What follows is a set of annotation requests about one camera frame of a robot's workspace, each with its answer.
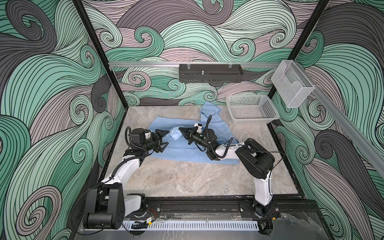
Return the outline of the light blue long sleeve shirt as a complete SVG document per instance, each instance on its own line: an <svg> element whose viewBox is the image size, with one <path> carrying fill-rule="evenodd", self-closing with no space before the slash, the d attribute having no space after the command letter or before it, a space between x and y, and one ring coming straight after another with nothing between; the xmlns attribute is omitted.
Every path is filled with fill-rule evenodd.
<svg viewBox="0 0 384 240"><path fill-rule="evenodd" d="M238 157L231 147L238 143L229 125L221 117L222 109L206 102L200 108L199 121L156 117L149 130L169 131L164 137L169 144L154 157L163 160L237 165Z"/></svg>

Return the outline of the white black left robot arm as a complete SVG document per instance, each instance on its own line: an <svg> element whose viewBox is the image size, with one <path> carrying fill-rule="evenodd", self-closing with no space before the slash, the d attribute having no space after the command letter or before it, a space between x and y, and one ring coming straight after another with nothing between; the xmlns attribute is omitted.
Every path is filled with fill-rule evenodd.
<svg viewBox="0 0 384 240"><path fill-rule="evenodd" d="M162 153L168 146L163 138L170 131L143 128L125 130L128 149L119 164L104 180L86 191L83 226L90 230L117 230L126 215L142 209L144 196L124 195L124 184L152 153Z"/></svg>

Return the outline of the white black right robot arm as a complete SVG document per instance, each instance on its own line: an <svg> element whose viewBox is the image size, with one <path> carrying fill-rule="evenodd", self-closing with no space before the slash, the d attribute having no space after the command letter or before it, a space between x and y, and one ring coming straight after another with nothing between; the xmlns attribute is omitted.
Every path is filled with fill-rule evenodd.
<svg viewBox="0 0 384 240"><path fill-rule="evenodd" d="M254 178L256 216L266 219L275 219L280 216L273 203L271 191L271 176L275 158L262 145L252 138L238 144L233 144L234 139L231 138L227 143L220 145L212 129L180 127L179 130L189 145L195 144L199 150L206 153L211 161L239 160Z"/></svg>

